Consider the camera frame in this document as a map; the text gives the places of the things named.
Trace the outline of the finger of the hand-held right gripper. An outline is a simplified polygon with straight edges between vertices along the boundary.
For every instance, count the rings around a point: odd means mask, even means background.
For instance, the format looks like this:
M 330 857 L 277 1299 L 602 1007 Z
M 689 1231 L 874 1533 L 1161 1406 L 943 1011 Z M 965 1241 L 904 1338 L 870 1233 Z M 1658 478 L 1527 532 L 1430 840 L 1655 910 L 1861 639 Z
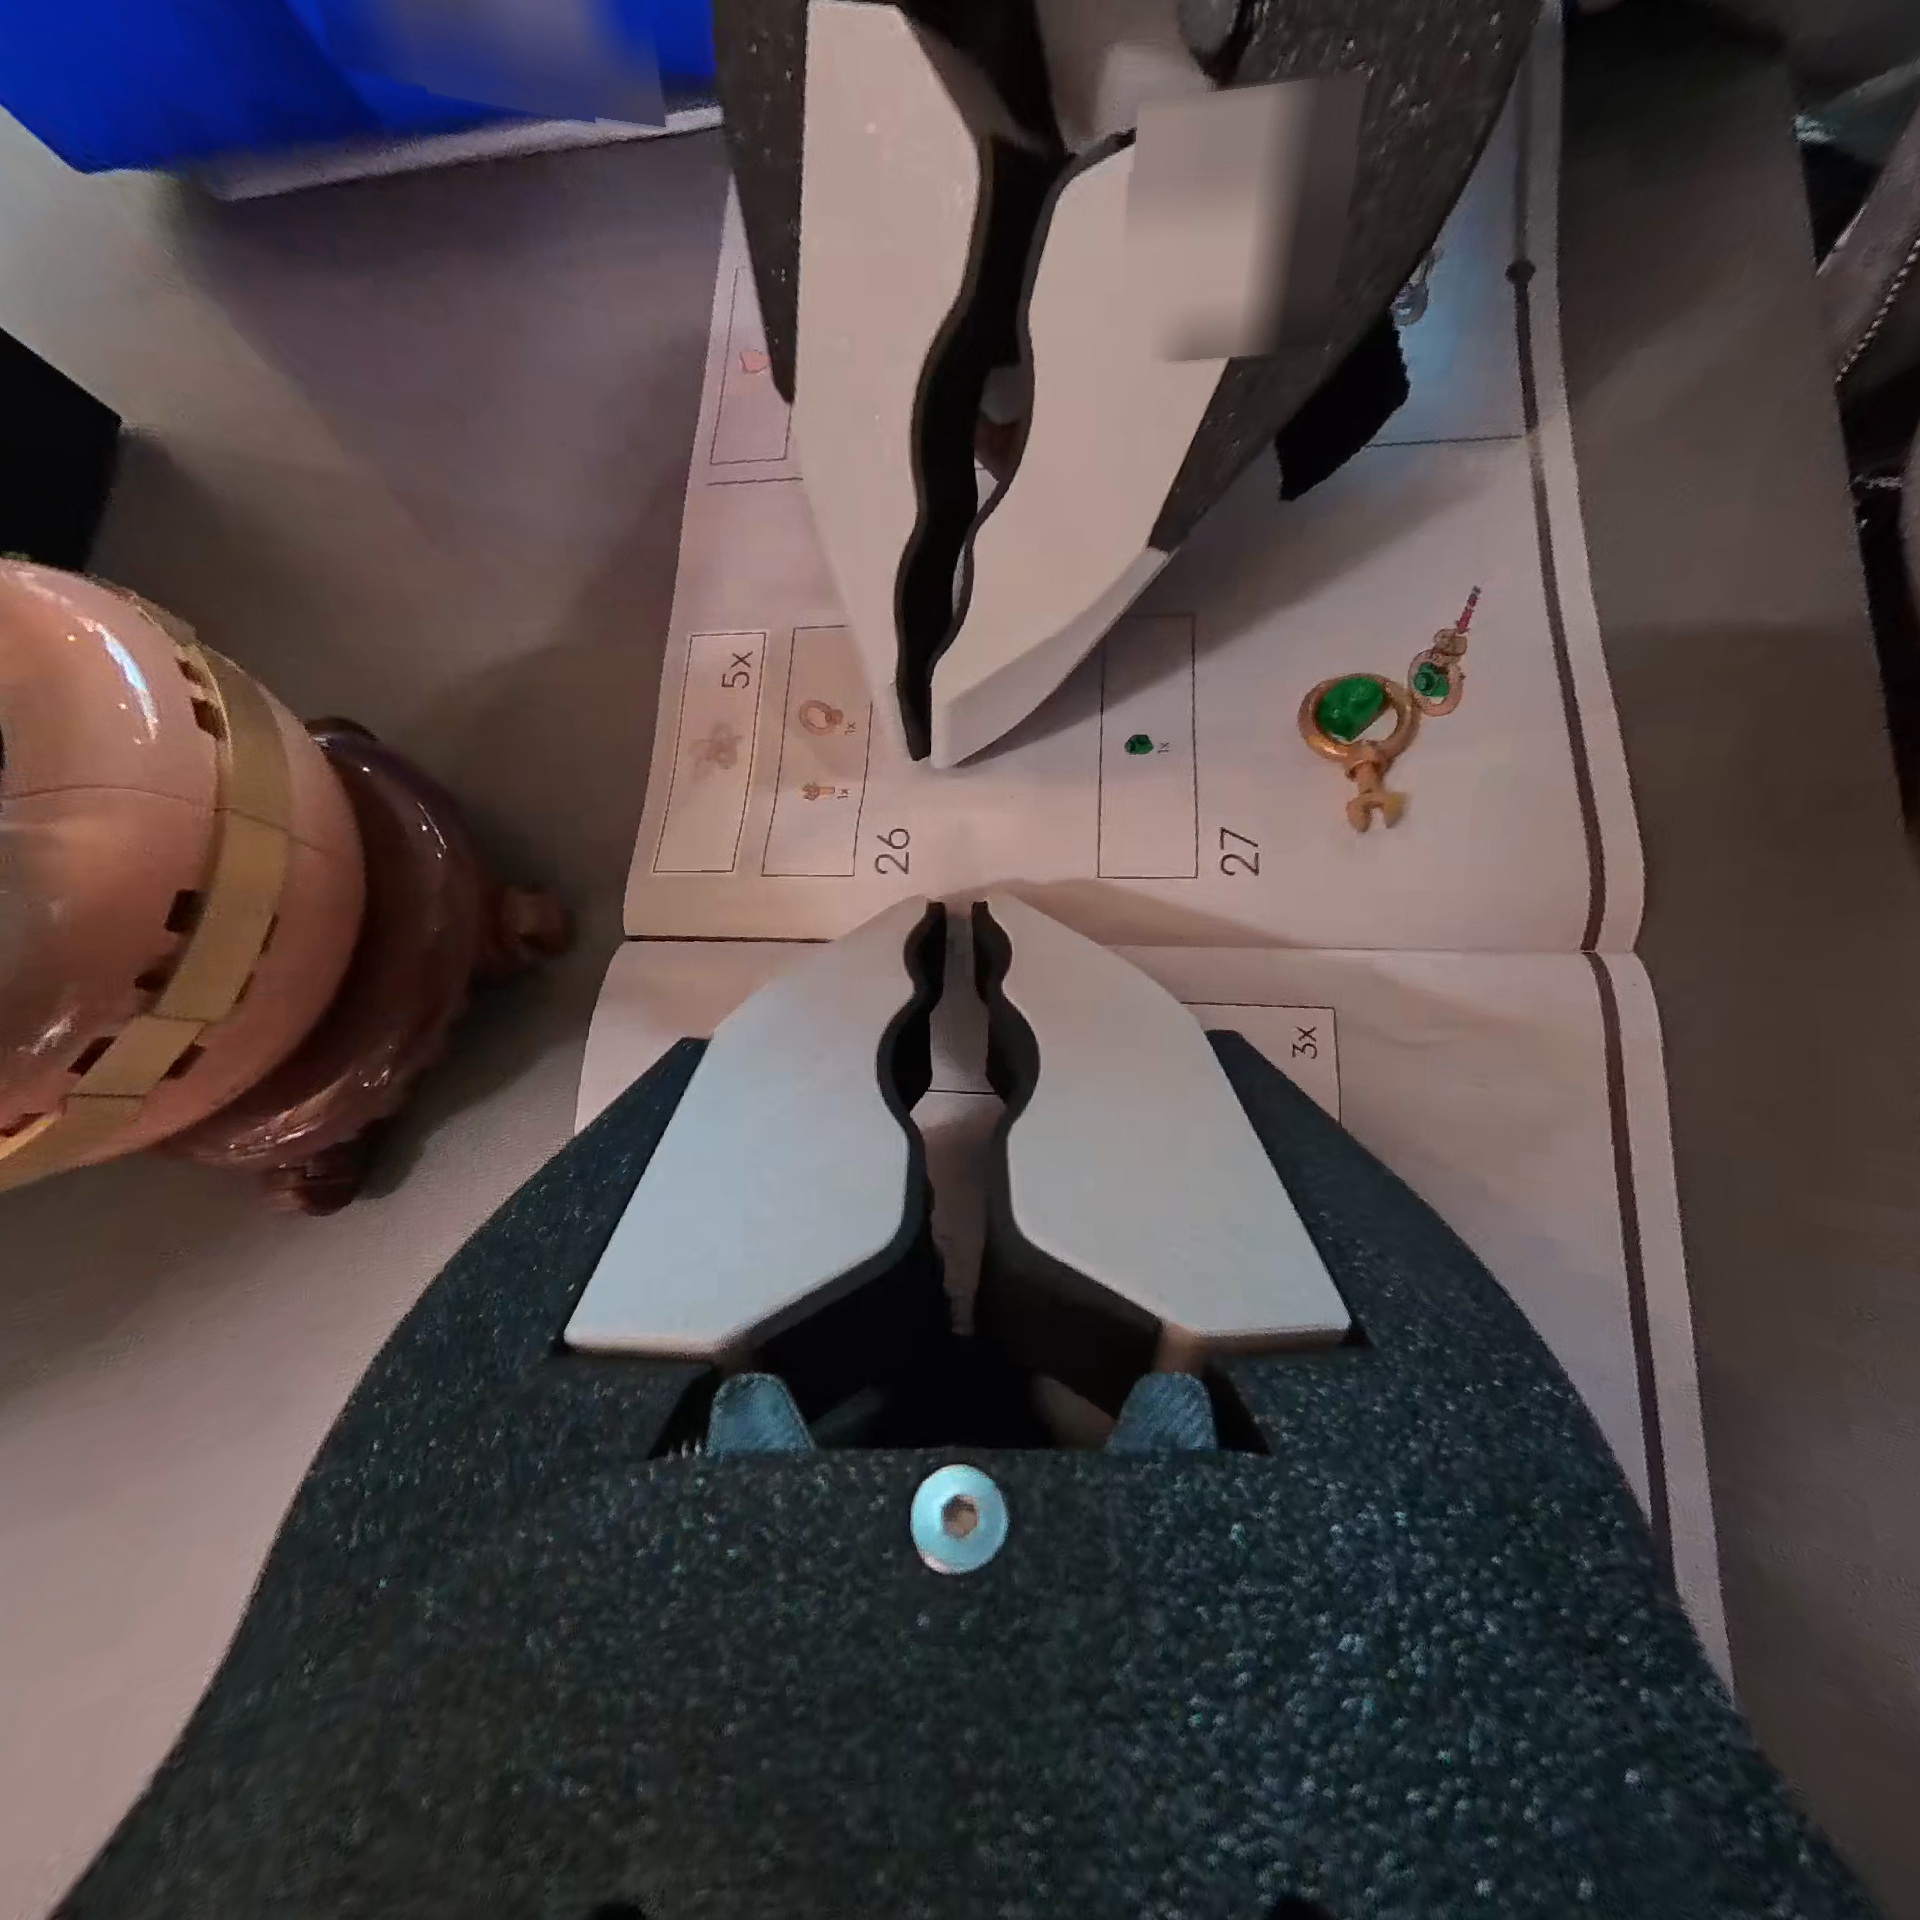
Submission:
M 806 15 L 793 436 L 871 690 L 930 760 L 932 670 L 977 516 L 975 421 L 1009 356 L 1054 134 L 894 4 Z
M 1077 163 L 1036 241 L 1020 454 L 971 527 L 963 607 L 930 669 L 939 770 L 1034 715 L 1166 565 L 1153 530 L 1227 362 L 1164 352 L 1127 237 L 1137 156 L 1127 140 Z

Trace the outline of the blue cloth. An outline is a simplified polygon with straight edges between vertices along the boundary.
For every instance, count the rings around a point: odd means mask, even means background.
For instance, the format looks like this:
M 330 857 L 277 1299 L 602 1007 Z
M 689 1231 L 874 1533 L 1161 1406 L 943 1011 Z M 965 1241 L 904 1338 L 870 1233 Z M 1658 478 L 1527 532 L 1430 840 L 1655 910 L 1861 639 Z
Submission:
M 5 2 L 2 102 L 84 172 L 372 127 L 280 2 Z

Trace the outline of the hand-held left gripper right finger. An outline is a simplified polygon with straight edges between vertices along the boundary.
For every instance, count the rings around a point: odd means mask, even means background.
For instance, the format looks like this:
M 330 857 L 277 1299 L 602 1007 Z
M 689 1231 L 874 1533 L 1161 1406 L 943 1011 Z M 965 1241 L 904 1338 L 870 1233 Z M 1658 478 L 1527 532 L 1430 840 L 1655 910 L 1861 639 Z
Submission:
M 1211 1037 L 1013 894 L 971 905 L 987 1080 L 973 1330 L 1093 1406 L 1344 1342 L 1351 1315 Z

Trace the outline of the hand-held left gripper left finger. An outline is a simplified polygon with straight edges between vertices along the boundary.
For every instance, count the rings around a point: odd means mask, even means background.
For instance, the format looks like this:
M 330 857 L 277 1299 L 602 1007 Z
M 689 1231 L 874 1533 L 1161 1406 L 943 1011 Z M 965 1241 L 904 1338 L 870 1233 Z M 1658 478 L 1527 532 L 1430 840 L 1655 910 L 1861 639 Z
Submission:
M 745 996 L 689 1074 L 571 1310 L 578 1352 L 756 1365 L 854 1302 L 946 1317 L 925 1149 L 947 912 L 905 899 Z

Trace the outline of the white instruction booklet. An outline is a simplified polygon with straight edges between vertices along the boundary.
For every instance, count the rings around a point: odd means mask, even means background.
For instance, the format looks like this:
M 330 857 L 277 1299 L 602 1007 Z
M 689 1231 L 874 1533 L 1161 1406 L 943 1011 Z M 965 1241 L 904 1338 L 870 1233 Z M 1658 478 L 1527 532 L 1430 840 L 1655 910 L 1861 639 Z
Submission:
M 995 753 L 911 764 L 818 550 L 728 188 L 651 762 L 574 1129 L 806 943 L 947 900 L 918 1118 L 992 1130 L 968 918 L 995 889 L 1255 1045 L 1547 1341 L 1731 1678 L 1644 859 L 1557 325 L 1547 4 L 1395 304 L 1409 399 L 1279 500 L 1265 454 Z

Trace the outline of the brick orchid model pink pot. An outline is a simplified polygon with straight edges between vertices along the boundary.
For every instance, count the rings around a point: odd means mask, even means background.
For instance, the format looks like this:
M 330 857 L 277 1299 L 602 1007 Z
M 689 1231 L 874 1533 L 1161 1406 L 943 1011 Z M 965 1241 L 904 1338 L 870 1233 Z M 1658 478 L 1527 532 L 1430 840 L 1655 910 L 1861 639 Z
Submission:
M 473 992 L 563 953 L 442 782 L 135 593 L 2 566 L 2 1178 L 150 1150 L 340 1213 Z

